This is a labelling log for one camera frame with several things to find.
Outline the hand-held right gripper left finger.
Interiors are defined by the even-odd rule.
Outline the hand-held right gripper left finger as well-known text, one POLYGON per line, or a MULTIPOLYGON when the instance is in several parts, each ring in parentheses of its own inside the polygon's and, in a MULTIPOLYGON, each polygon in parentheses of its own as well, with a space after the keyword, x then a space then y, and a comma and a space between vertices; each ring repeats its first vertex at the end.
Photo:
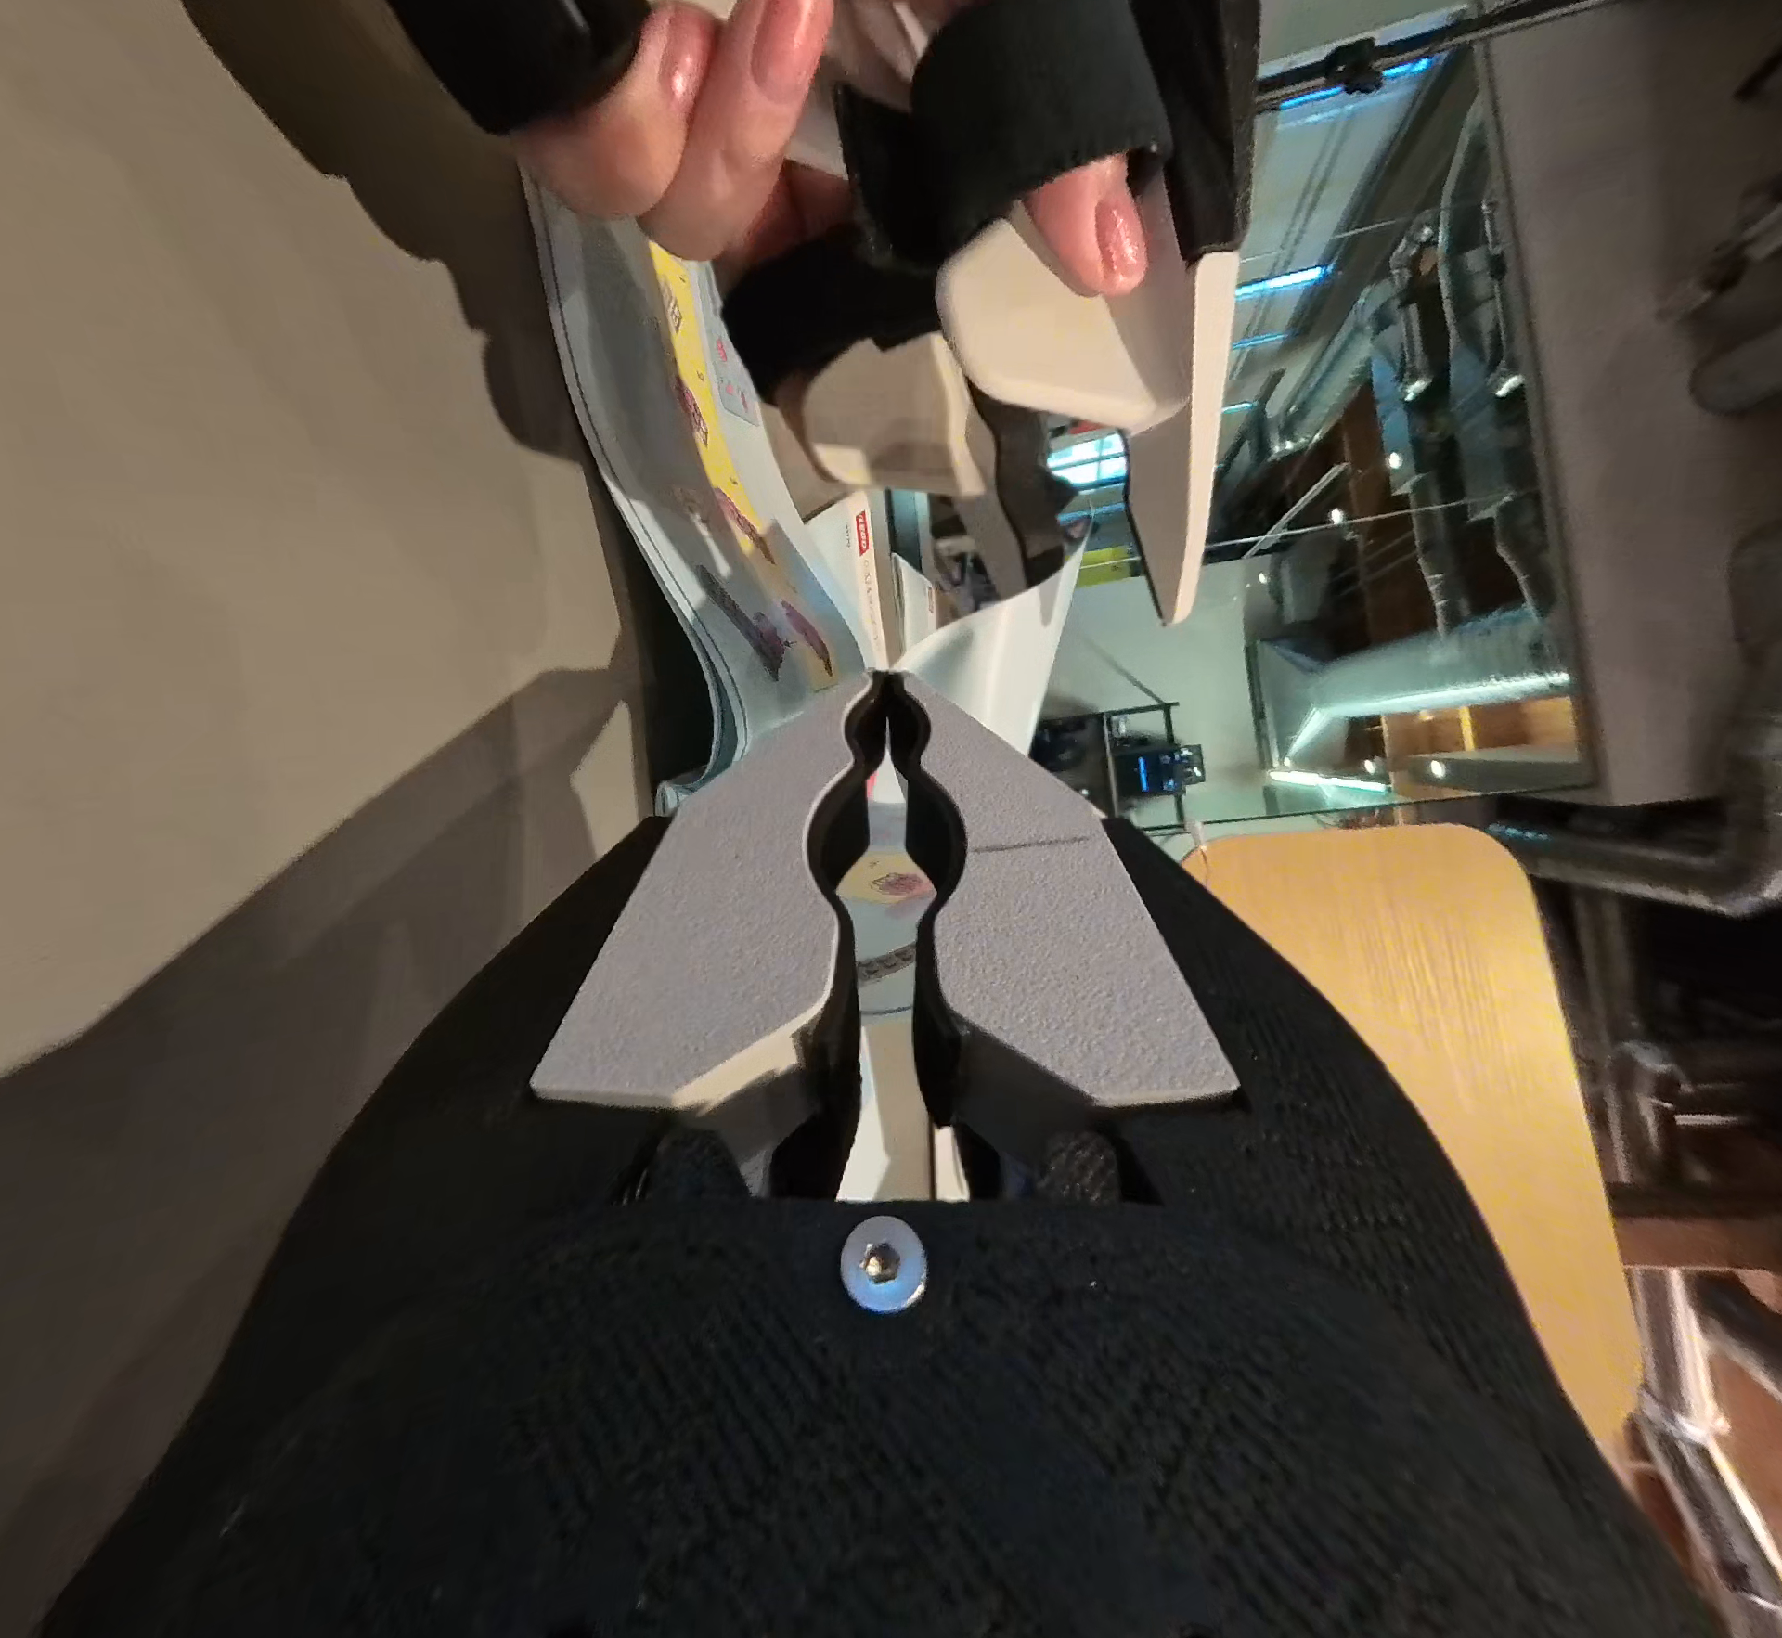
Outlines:
POLYGON ((530 1076, 543 1103, 668 1118, 832 1199, 860 1118, 855 937, 889 678, 821 693, 689 797, 530 1076))

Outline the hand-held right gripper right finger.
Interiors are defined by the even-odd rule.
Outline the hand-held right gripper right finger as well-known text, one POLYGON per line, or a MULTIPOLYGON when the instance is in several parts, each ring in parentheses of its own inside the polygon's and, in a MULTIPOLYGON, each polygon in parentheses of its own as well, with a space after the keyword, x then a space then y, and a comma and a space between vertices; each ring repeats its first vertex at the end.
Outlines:
POLYGON ((891 678, 891 761, 932 891, 891 1048, 892 1197, 966 1197, 966 1135, 1030 1167, 1059 1133, 1236 1099, 1093 805, 908 674, 891 678))

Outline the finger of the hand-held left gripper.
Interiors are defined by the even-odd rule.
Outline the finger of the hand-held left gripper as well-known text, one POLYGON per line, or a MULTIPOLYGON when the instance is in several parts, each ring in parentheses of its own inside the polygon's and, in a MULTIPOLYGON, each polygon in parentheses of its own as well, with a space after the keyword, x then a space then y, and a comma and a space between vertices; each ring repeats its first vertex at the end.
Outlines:
POLYGON ((1181 399, 1127 442, 1127 512, 1159 622, 1191 614, 1208 540, 1236 308, 1238 254, 1208 252, 1187 273, 1174 386, 1181 399))
POLYGON ((970 467, 979 497, 957 512, 994 591, 1032 591, 1060 573, 1077 546, 1059 522, 1074 491, 1049 469, 1049 418, 968 393, 970 467))

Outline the light blue instruction booklet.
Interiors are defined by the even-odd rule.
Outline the light blue instruction booklet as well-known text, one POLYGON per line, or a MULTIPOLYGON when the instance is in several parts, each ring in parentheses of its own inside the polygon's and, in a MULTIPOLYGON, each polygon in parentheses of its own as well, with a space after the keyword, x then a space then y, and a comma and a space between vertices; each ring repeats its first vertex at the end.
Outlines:
MULTIPOLYGON (((711 744, 670 758, 656 816, 834 688, 875 673, 813 552, 764 408, 721 322, 717 282, 634 227, 575 218, 534 182, 522 197, 551 331, 590 463, 672 608, 711 714, 711 744)), ((883 495, 892 525, 919 510, 883 495)), ((1013 750, 1036 733, 1076 563, 1034 595, 962 616, 926 682, 1013 750)))

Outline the black stand pole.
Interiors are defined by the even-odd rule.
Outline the black stand pole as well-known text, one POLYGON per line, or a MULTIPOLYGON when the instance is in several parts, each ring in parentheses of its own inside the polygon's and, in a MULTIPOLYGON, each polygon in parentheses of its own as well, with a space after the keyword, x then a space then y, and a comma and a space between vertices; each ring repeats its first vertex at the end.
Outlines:
POLYGON ((1408 37, 1351 40, 1321 59, 1262 76, 1257 89, 1257 110, 1261 114, 1281 112, 1308 97, 1325 93, 1370 95, 1402 69, 1625 3, 1632 0, 1506 0, 1408 37))

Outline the wooden book stand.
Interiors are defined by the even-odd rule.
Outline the wooden book stand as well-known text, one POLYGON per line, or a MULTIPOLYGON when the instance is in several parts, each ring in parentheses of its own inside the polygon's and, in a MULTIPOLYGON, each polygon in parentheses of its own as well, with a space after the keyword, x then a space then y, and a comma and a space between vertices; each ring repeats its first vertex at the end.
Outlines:
POLYGON ((1385 1063, 1451 1159, 1583 1427, 1621 1469, 1642 1378, 1531 882, 1464 825, 1313 827, 1181 865, 1385 1063))

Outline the silver ceiling pipes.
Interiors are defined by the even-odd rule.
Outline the silver ceiling pipes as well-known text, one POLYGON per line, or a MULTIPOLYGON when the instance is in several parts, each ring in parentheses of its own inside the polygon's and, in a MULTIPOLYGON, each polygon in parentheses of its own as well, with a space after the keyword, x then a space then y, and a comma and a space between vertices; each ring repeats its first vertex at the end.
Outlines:
POLYGON ((1725 1635, 1778 1635, 1778 848, 1498 825, 1564 897, 1632 1301, 1636 1486, 1725 1635))

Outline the large silver air duct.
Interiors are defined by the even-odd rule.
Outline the large silver air duct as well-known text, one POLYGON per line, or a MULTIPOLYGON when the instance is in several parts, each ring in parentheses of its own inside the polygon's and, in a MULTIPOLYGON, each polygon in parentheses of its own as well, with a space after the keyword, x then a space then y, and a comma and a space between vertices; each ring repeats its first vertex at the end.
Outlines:
POLYGON ((1544 625, 1521 612, 1332 661, 1281 641, 1255 642, 1251 665, 1268 754, 1300 771, 1344 759, 1355 722, 1547 699, 1572 686, 1544 625))

